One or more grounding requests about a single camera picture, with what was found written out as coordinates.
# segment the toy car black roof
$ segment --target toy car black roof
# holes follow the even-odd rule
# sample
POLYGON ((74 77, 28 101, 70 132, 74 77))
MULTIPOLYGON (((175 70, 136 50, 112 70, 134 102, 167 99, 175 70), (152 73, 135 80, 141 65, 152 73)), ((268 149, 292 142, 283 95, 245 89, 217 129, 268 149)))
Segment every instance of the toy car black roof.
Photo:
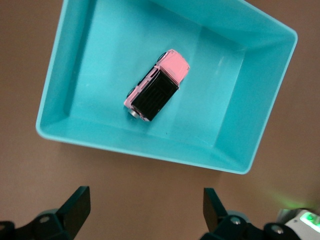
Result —
POLYGON ((177 91, 178 86, 162 71, 152 79, 132 102, 150 121, 177 91))

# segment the brown table surface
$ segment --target brown table surface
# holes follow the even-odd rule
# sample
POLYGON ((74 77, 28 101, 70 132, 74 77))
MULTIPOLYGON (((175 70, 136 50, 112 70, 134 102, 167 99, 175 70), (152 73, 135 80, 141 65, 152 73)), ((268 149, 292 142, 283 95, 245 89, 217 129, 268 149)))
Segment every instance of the brown table surface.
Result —
POLYGON ((262 228, 281 208, 320 207, 320 1, 250 0, 298 44, 251 171, 219 172, 41 138, 35 123, 62 1, 0 1, 0 220, 17 227, 81 185, 91 213, 76 239, 197 240, 203 188, 262 228))

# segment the toy car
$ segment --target toy car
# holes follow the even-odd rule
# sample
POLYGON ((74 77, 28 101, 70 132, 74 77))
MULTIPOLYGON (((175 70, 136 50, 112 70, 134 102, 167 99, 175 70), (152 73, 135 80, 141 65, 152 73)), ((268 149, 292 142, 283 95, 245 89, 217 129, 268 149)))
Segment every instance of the toy car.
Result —
POLYGON ((135 118, 151 121, 164 107, 190 67, 175 50, 163 53, 146 76, 127 95, 124 105, 135 118))

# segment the screw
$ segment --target screw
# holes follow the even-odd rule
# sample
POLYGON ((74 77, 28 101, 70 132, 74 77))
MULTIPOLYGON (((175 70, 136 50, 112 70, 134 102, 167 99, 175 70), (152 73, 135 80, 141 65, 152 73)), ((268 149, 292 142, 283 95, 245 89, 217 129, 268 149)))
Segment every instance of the screw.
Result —
POLYGON ((44 216, 44 217, 40 218, 39 222, 41 224, 44 224, 44 223, 48 222, 49 220, 50 220, 50 217, 44 216))
POLYGON ((271 226, 271 230, 274 231, 277 234, 283 234, 284 233, 284 230, 281 227, 279 227, 278 225, 272 225, 271 226))
POLYGON ((232 222, 233 224, 236 224, 236 225, 241 224, 240 219, 239 219, 238 217, 236 217, 236 216, 231 217, 230 220, 231 220, 231 222, 232 222))

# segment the teal plastic bin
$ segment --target teal plastic bin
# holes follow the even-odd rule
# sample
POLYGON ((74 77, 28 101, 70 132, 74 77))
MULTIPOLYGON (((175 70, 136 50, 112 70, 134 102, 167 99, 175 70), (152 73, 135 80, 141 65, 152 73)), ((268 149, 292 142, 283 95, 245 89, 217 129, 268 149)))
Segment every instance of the teal plastic bin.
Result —
POLYGON ((253 163, 297 34, 243 0, 65 0, 36 129, 47 139, 237 174, 253 163), (151 122, 129 90, 163 52, 190 71, 151 122))

